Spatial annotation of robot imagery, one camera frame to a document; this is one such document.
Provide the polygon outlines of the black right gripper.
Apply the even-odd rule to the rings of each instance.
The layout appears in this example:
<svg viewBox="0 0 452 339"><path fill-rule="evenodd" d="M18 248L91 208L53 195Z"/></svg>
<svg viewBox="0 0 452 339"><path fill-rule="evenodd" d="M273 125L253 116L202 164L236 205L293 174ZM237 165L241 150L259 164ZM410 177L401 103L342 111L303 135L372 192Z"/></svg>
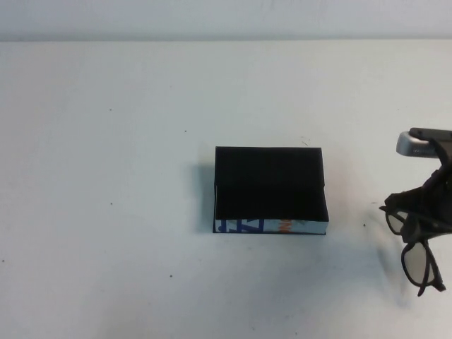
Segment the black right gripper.
<svg viewBox="0 0 452 339"><path fill-rule="evenodd" d="M432 155L441 166L417 189L390 194L384 201L385 212L408 211L402 227L406 244L428 240L430 229L451 232L451 132L413 127L409 135L426 143L416 149L416 156Z"/></svg>

